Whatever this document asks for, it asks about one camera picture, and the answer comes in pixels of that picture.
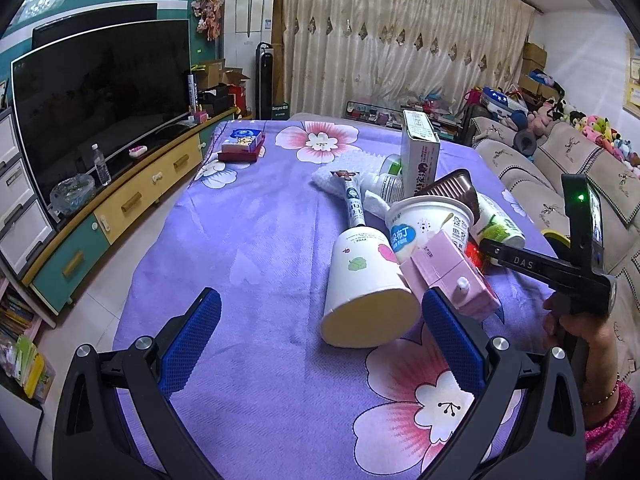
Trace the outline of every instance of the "tower fan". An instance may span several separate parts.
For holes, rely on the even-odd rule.
[[[255,76],[255,118],[268,121],[273,106],[273,47],[263,41],[255,49]]]

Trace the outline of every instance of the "beige curtain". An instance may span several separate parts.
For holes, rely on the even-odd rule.
[[[348,100],[399,108],[437,89],[459,105],[476,84],[515,78],[533,10],[519,0],[284,0],[286,99],[293,113],[335,117]]]

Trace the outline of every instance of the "white cardboard box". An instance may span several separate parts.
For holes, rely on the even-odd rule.
[[[424,112],[404,110],[402,114],[402,185],[404,197],[409,198],[435,181],[440,139]]]

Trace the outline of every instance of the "pink milk carton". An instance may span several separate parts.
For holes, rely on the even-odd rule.
[[[478,321],[500,308],[484,276],[445,231],[434,235],[424,248],[416,249],[400,269],[418,301],[429,288],[437,286],[461,314]]]

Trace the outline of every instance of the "white standing air conditioner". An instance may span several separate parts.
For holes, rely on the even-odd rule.
[[[241,68],[246,82],[247,109],[256,111],[256,48],[271,43],[273,0],[225,0],[223,49],[225,65]]]

